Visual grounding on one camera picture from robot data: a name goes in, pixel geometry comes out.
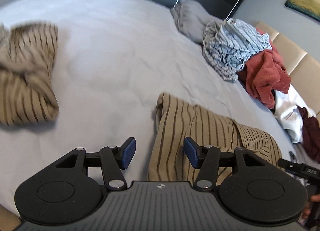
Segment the person's right hand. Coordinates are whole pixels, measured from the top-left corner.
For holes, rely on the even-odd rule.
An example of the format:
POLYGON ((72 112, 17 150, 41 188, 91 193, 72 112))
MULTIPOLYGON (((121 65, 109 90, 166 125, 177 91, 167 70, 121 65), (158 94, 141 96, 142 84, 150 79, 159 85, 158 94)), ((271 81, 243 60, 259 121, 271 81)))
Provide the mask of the person's right hand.
POLYGON ((316 202, 320 202, 320 194, 317 195, 313 195, 310 197, 310 199, 308 200, 303 212, 302 212, 302 219, 307 219, 311 213, 311 203, 316 203, 316 202))

